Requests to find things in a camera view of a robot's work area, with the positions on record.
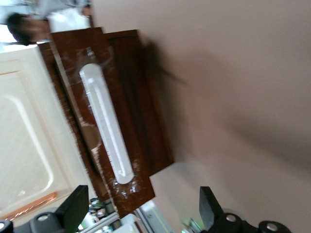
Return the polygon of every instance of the cabinet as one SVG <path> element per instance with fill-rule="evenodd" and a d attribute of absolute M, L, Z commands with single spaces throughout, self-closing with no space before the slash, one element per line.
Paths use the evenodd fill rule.
<path fill-rule="evenodd" d="M 18 56 L 15 54 L 16 57 L 1 56 L 3 64 L 12 60 L 23 63 L 11 65 L 15 67 L 15 71 L 4 70 L 1 73 L 11 75 L 11 72 L 18 73 L 19 70 L 25 69 L 27 75 L 35 80 L 42 79 L 38 76 L 45 77 L 45 83 L 27 83 L 27 87 L 33 89 L 35 86 L 38 92 L 36 97 L 31 97 L 37 110 L 30 108 L 29 112 L 38 111 L 37 115 L 42 119 L 41 122 L 34 118 L 32 122 L 41 122 L 41 125 L 44 125 L 42 128 L 49 128 L 46 131 L 47 138 L 51 140 L 50 144 L 53 144 L 54 140 L 60 143 L 54 146 L 58 148 L 55 149 L 57 152 L 50 152 L 51 157 L 58 155 L 55 173 L 59 178 L 52 182 L 57 187 L 41 193 L 41 196 L 55 193 L 60 199 L 68 195 L 75 184 L 92 183 L 96 194 L 91 196 L 96 195 L 100 200 L 111 198 L 118 214 L 121 217 L 127 215 L 154 197 L 149 176 L 173 163 L 138 32 L 133 30 L 104 34 L 100 28 L 95 28 L 54 33 L 52 43 L 41 44 L 39 49 L 40 52 L 38 48 L 20 51 Z M 134 178 L 125 184 L 116 182 L 110 157 L 100 137 L 98 122 L 79 74 L 82 67 L 92 63 L 102 68 L 134 173 Z M 36 78 L 33 76 L 35 67 L 41 72 Z M 49 91 L 44 90 L 43 85 L 47 86 Z M 61 119 L 55 117 L 56 110 L 45 97 L 46 93 L 53 96 Z M 42 111 L 47 111 L 46 117 L 41 116 Z M 56 126 L 49 119 L 61 121 L 62 125 Z M 66 135 L 59 138 L 64 129 Z M 69 158 L 68 153 L 62 150 L 66 147 L 65 144 L 68 146 L 65 137 L 70 138 L 75 159 Z M 35 184 L 36 181 L 33 180 L 27 186 Z M 35 191 L 34 200 L 40 197 L 37 194 Z"/>
<path fill-rule="evenodd" d="M 38 48 L 1 53 L 0 64 L 0 216 L 25 212 L 22 223 L 91 183 Z"/>

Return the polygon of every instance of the person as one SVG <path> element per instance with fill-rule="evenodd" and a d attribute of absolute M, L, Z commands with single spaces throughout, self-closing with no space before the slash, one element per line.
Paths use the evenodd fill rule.
<path fill-rule="evenodd" d="M 49 39 L 50 33 L 89 28 L 90 21 L 87 16 L 91 14 L 91 11 L 89 6 L 84 8 L 86 9 L 81 12 L 77 7 L 51 12 L 46 19 L 12 13 L 7 18 L 6 25 L 14 39 L 27 46 Z"/>
<path fill-rule="evenodd" d="M 40 0 L 38 13 L 41 19 L 45 19 L 50 13 L 67 8 L 77 8 L 83 15 L 89 15 L 90 0 Z"/>

